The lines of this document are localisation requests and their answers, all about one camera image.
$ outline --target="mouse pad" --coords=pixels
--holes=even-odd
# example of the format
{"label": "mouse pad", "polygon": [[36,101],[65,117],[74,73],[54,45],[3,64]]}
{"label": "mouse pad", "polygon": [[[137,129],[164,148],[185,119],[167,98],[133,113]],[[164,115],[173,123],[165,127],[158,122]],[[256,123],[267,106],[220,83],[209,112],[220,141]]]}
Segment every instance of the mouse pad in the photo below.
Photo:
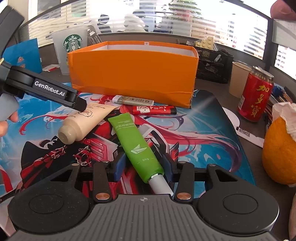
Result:
{"label": "mouse pad", "polygon": [[[112,161],[120,143],[111,124],[112,116],[130,112],[130,106],[114,104],[112,96],[81,93],[87,102],[116,105],[82,141],[63,144],[58,129],[67,114],[74,110],[55,102],[25,95],[19,100],[19,121],[9,122],[9,130],[0,143],[0,195],[3,200],[33,185],[72,163],[91,167],[101,160]],[[188,161],[195,167],[216,163],[255,184],[252,171],[236,132],[215,96],[195,91],[192,109],[177,108],[177,115],[134,115],[137,127],[146,125],[146,140],[157,150],[167,152],[174,161]],[[151,189],[142,182],[127,163],[120,182],[110,183],[113,195],[148,194]],[[92,182],[84,182],[83,193],[89,196]],[[196,182],[194,197],[204,192],[204,183]]]}

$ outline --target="jiaduobao can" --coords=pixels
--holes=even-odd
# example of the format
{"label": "jiaduobao can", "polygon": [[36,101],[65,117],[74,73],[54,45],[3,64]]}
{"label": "jiaduobao can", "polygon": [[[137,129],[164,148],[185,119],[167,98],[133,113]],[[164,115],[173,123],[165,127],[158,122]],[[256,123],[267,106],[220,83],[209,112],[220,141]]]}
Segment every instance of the jiaduobao can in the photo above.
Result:
{"label": "jiaduobao can", "polygon": [[257,122],[264,112],[273,86],[274,76],[253,66],[239,101],[238,112],[247,120]]}

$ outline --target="orange box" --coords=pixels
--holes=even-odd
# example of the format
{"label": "orange box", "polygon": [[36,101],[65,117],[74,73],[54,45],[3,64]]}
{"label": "orange box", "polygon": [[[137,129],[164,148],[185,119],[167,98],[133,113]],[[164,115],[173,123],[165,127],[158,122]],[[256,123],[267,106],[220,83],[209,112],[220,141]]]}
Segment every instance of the orange box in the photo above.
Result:
{"label": "orange box", "polygon": [[190,108],[198,65],[195,48],[161,42],[114,41],[68,54],[73,88]]}

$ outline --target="green cosmetic tube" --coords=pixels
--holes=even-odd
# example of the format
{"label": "green cosmetic tube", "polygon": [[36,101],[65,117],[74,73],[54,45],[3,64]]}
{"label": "green cosmetic tube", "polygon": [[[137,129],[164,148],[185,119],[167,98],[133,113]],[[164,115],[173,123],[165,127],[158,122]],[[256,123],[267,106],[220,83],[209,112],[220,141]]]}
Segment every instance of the green cosmetic tube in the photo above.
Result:
{"label": "green cosmetic tube", "polygon": [[133,167],[145,183],[149,183],[155,194],[170,194],[172,190],[165,181],[164,170],[134,124],[129,113],[111,117],[117,137]]}

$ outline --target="plastic cup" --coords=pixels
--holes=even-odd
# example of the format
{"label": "plastic cup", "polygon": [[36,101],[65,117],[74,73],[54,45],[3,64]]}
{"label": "plastic cup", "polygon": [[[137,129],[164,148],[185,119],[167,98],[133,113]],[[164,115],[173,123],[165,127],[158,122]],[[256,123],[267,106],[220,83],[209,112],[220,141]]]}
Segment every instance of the plastic cup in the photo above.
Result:
{"label": "plastic cup", "polygon": [[232,62],[232,73],[229,85],[229,93],[237,98],[241,98],[246,85],[249,72],[252,69],[238,62]]}
{"label": "plastic cup", "polygon": [[67,54],[87,46],[87,29],[87,26],[80,26],[52,34],[54,48],[63,75],[69,75]]}

